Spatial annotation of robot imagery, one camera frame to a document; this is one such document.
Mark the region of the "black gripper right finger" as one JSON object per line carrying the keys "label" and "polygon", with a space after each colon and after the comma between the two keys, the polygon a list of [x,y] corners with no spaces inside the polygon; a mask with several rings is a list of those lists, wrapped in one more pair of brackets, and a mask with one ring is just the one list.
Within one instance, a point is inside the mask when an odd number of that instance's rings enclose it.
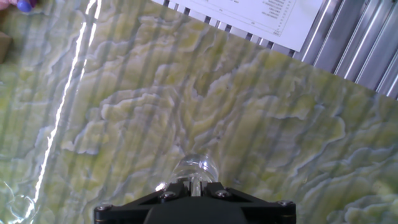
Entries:
{"label": "black gripper right finger", "polygon": [[219,182],[203,182],[201,195],[220,202],[226,216],[238,223],[295,224],[295,203],[291,200],[268,202]]}

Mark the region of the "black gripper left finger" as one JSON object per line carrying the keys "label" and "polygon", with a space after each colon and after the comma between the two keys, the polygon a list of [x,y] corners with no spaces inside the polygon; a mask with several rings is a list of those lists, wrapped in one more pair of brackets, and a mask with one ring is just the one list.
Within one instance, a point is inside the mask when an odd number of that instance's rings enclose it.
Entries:
{"label": "black gripper left finger", "polygon": [[98,205],[94,208],[94,224],[144,223],[149,212],[156,206],[189,196],[190,182],[171,183],[164,190],[125,205]]}

